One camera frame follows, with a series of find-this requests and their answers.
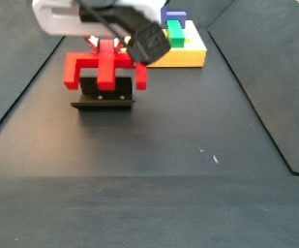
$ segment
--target green block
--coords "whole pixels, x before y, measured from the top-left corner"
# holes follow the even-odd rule
[[[171,47],[185,47],[186,36],[181,21],[178,19],[169,19],[167,23],[167,38],[171,43]]]

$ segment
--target black base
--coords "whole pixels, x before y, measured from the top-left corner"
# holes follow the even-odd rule
[[[82,77],[82,97],[79,103],[71,103],[78,109],[130,109],[133,107],[133,79],[118,77],[115,90],[102,91],[95,77]]]

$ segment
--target gray wall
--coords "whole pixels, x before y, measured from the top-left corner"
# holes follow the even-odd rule
[[[186,11],[198,29],[207,29],[234,0],[171,0],[170,10]]]
[[[0,119],[59,41],[42,33],[29,1],[0,2]]]
[[[283,157],[299,172],[299,3],[237,0],[209,30]]]

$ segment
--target red block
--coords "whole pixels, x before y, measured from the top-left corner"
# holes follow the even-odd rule
[[[98,68],[98,86],[103,91],[115,90],[115,69],[137,69],[137,89],[147,89],[147,66],[134,63],[127,53],[115,52],[114,40],[101,40],[99,52],[70,52],[65,62],[65,86],[79,87],[82,68]]]

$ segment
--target yellow block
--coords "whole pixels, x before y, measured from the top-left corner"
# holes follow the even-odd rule
[[[150,67],[203,67],[207,48],[191,20],[186,22],[185,34],[187,38],[185,47],[171,48]]]

